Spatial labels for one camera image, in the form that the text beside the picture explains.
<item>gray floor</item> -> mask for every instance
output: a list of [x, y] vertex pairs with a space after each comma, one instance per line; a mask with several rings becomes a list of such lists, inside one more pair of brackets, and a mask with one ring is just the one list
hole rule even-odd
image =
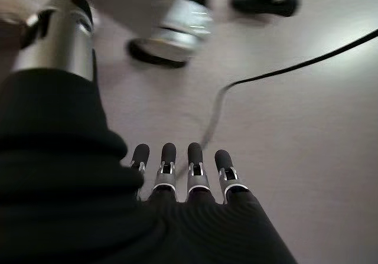
[[[214, 33], [185, 69], [125, 56], [133, 34], [102, 16], [95, 38], [109, 125], [151, 155], [142, 194], [151, 192], [161, 147], [173, 142], [177, 167], [198, 141], [216, 92], [226, 83], [331, 51], [378, 27], [376, 0], [303, 0], [293, 18], [243, 18], [212, 0]], [[238, 86], [226, 97], [204, 152], [228, 150], [246, 184], [300, 263], [378, 262], [378, 40], [321, 64]], [[186, 178], [178, 182], [185, 199]]]

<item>black rubber base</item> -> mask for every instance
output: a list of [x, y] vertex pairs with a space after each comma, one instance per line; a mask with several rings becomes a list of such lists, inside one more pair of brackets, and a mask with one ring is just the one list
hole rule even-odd
[[[191, 0], [203, 6], [207, 6], [207, 0]], [[151, 63], [155, 65], [167, 66], [171, 68], [182, 68], [187, 64], [187, 61], [173, 61], [166, 58], [154, 56], [144, 51], [137, 43], [137, 40], [131, 40], [128, 42], [128, 52], [134, 59]]]
[[141, 49], [137, 43], [137, 40], [131, 40], [128, 42], [127, 50], [132, 58], [151, 64], [168, 66], [172, 68], [182, 68], [187, 64], [186, 61], [173, 61], [166, 58], [153, 56], [152, 54], [149, 54]]
[[293, 16], [298, 10], [299, 0], [284, 0], [280, 3], [271, 0], [230, 0], [231, 6], [242, 13], [276, 14], [284, 17]]

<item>black cable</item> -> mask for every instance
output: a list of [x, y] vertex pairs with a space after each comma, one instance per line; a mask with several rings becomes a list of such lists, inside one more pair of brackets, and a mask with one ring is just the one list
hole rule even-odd
[[[206, 127], [206, 131], [205, 131], [205, 133], [204, 133], [204, 135], [201, 139], [202, 149], [205, 150], [207, 148], [208, 143], [211, 141], [211, 139], [214, 136], [215, 129], [216, 129], [218, 122], [219, 122], [219, 117], [220, 117], [220, 114], [221, 114], [221, 109], [222, 109], [224, 97], [225, 97], [226, 93], [232, 87], [235, 87], [235, 86], [240, 85], [240, 84], [244, 84], [244, 83], [268, 78], [268, 77], [281, 75], [281, 74], [284, 74], [284, 73], [287, 73], [287, 72], [291, 72], [291, 71], [294, 71], [294, 70], [297, 70], [297, 69], [318, 63], [320, 61], [323, 61], [323, 60], [329, 59], [331, 57], [337, 56], [341, 53], [345, 53], [346, 51], [351, 50], [352, 48], [357, 47], [361, 44], [364, 44], [364, 43], [366, 43], [366, 42], [368, 42], [368, 41], [370, 41], [370, 40], [372, 40], [376, 37], [378, 37], [378, 30], [375, 30], [375, 31], [371, 32], [370, 34], [367, 34], [364, 37], [359, 38], [358, 40], [355, 40], [352, 43], [349, 43], [349, 44], [347, 44], [343, 47], [340, 47], [340, 48], [333, 50], [329, 53], [323, 54], [322, 56], [318, 56], [316, 58], [298, 63], [296, 65], [293, 65], [293, 66], [290, 66], [290, 67], [287, 67], [287, 68], [283, 68], [283, 69], [279, 69], [279, 70], [276, 70], [276, 71], [273, 71], [273, 72], [265, 73], [265, 74], [262, 74], [260, 76], [235, 81], [233, 83], [225, 85], [217, 93], [217, 96], [216, 96], [216, 99], [215, 99], [215, 102], [214, 102], [214, 105], [213, 105], [213, 111], [211, 113], [210, 121], [209, 121], [209, 123]], [[177, 177], [180, 178], [184, 173], [185, 173], [184, 170], [179, 171], [178, 174], [177, 174]]]

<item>black fingertip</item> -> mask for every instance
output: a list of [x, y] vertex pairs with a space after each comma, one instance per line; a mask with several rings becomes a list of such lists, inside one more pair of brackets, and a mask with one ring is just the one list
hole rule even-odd
[[166, 143], [161, 151], [161, 161], [166, 164], [176, 162], [176, 147], [172, 143]]
[[149, 157], [149, 146], [146, 144], [140, 144], [136, 146], [134, 154], [132, 155], [132, 161], [135, 161], [135, 164], [139, 165], [141, 162], [147, 164]]
[[203, 162], [202, 148], [198, 143], [191, 143], [188, 147], [188, 163], [193, 163], [198, 165], [200, 162]]
[[215, 163], [217, 165], [218, 171], [220, 171], [221, 168], [232, 167], [232, 160], [230, 154], [225, 150], [218, 150], [215, 153]]

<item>robot finger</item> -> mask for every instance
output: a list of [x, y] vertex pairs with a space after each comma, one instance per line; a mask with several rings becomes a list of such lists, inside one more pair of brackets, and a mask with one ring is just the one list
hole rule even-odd
[[202, 149], [198, 143], [191, 143], [188, 147], [188, 166], [187, 202], [215, 203], [203, 165]]
[[215, 163], [219, 173], [224, 204], [237, 205], [256, 201], [256, 197], [239, 179], [227, 151], [218, 150], [215, 154]]
[[[134, 150], [134, 154], [132, 155], [130, 167], [138, 170], [144, 176], [148, 157], [149, 157], [148, 145], [146, 144], [138, 145]], [[136, 194], [136, 198], [138, 200], [141, 199], [139, 194], [140, 194], [140, 189], [138, 190]]]
[[161, 163], [158, 169], [155, 186], [148, 199], [151, 203], [176, 202], [176, 147], [172, 143], [163, 146]]

